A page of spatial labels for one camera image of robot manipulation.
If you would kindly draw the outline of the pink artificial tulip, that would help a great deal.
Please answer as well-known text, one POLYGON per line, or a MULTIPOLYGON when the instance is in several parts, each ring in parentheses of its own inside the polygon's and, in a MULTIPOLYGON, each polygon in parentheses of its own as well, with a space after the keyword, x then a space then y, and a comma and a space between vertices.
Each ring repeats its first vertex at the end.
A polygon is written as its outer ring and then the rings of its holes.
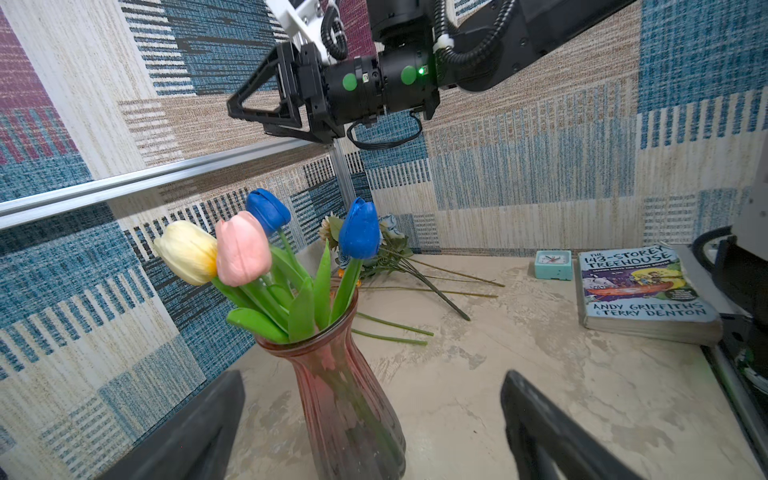
POLYGON ((242 305, 258 311, 272 324, 268 336, 274 343, 288 338, 285 309, 272 296, 261 278, 271 271, 272 254, 261 223, 249 212, 238 212, 215 227, 217 238, 217 278, 244 298, 242 305))

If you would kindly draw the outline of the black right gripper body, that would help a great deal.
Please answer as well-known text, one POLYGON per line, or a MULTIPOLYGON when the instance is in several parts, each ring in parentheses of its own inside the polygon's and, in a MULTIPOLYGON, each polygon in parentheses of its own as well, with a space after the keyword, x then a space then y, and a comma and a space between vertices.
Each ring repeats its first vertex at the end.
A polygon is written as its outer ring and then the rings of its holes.
POLYGON ((429 120, 439 105, 434 56, 422 45, 323 65, 318 48, 307 44, 296 74, 309 121, 300 137, 308 141, 332 141, 348 124, 370 124, 392 112, 410 110, 429 120))

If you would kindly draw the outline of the yellow artificial tulip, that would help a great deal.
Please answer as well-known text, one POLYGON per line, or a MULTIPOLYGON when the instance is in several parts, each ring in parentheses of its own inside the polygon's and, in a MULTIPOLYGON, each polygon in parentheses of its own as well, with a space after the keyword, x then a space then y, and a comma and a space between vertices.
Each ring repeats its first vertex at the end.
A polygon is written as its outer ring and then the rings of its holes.
POLYGON ((217 275, 217 241, 198 225, 178 220, 166 226, 153 242, 153 249, 168 268, 193 286, 212 283, 239 308, 262 310, 239 287, 225 285, 217 275))

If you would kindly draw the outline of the red glass vase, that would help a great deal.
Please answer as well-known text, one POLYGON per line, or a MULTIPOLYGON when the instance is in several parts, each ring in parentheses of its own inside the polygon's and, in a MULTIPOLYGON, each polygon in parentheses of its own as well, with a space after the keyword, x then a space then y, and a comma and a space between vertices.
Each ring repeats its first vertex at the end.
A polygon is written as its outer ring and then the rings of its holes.
POLYGON ((406 440, 392 404, 352 338, 357 302, 354 294, 336 323, 307 340, 256 341, 294 369, 320 479, 400 479, 406 471, 406 440))

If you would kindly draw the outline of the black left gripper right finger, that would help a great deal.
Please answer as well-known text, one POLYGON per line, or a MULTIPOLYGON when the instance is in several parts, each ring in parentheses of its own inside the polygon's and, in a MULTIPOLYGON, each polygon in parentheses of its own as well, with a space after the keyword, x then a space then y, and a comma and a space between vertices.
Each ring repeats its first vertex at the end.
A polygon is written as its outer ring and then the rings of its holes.
POLYGON ((500 402, 520 479, 639 477, 518 371, 506 373, 500 402))

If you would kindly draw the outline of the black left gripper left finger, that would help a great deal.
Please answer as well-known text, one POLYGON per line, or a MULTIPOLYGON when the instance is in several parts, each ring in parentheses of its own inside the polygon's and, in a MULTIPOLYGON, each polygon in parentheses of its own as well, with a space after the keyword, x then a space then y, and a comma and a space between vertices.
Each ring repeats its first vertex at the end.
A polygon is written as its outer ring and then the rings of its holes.
POLYGON ((103 479, 223 479, 245 403, 238 370, 225 371, 103 479))

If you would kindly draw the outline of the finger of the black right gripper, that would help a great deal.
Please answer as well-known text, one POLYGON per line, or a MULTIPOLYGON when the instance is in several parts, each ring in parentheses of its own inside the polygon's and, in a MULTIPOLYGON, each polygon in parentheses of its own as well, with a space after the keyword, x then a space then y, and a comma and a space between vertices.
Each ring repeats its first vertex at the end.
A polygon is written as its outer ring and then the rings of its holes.
POLYGON ((267 135, 291 137, 308 142, 326 144, 327 140, 310 127, 303 126, 300 108, 308 97, 301 91, 299 67, 302 65, 299 50, 290 42, 278 43, 261 64, 227 100, 231 118, 260 123, 267 135), (259 108, 249 99, 270 80, 275 80, 279 100, 273 108, 259 108))

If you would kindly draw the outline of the dark blue artificial tulip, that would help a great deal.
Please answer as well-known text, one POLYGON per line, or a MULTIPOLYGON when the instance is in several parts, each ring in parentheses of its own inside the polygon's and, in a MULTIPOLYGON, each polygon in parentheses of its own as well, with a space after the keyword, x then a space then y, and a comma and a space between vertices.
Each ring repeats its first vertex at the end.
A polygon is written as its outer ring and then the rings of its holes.
POLYGON ((253 215, 262 226, 267 237, 275 233, 278 234, 292 268, 302 278, 308 278, 309 275, 304 270, 302 264, 296 259, 288 238, 282 230, 291 220, 288 208, 271 192, 261 188, 251 191, 246 196, 245 207, 246 211, 253 215))

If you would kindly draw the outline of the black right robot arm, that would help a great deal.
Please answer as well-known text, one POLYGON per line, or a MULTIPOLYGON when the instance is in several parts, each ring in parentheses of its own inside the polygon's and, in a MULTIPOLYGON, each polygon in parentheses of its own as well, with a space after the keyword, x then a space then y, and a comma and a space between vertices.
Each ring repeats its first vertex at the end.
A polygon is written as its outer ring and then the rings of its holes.
POLYGON ((444 89, 486 91, 620 11, 620 1, 491 1, 455 25, 443 1, 371 1, 382 50, 352 56, 335 1, 272 1, 287 34, 228 99, 232 118, 330 144, 408 111, 433 117, 444 89))

